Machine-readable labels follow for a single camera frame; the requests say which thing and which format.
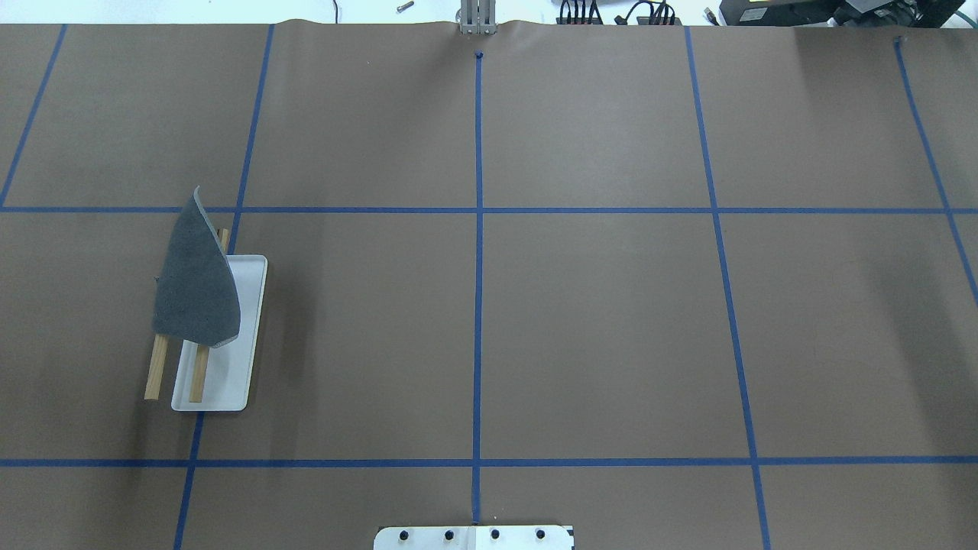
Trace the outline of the blue grey towel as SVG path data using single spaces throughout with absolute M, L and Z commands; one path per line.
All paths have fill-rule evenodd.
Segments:
M 156 278 L 151 331 L 220 348 L 240 335 L 240 296 L 199 191 L 193 188 L 169 234 Z

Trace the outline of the wooden towel rack white base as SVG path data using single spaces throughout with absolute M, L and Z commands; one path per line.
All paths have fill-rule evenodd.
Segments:
M 203 353 L 183 341 L 171 408 L 178 412 L 240 412 L 247 407 L 269 262 L 258 254 L 229 255 L 240 302 L 240 333 Z

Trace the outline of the aluminium frame post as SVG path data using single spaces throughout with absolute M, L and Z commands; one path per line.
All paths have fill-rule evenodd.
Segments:
M 493 35 L 498 31 L 495 0 L 462 0 L 457 13 L 462 35 Z

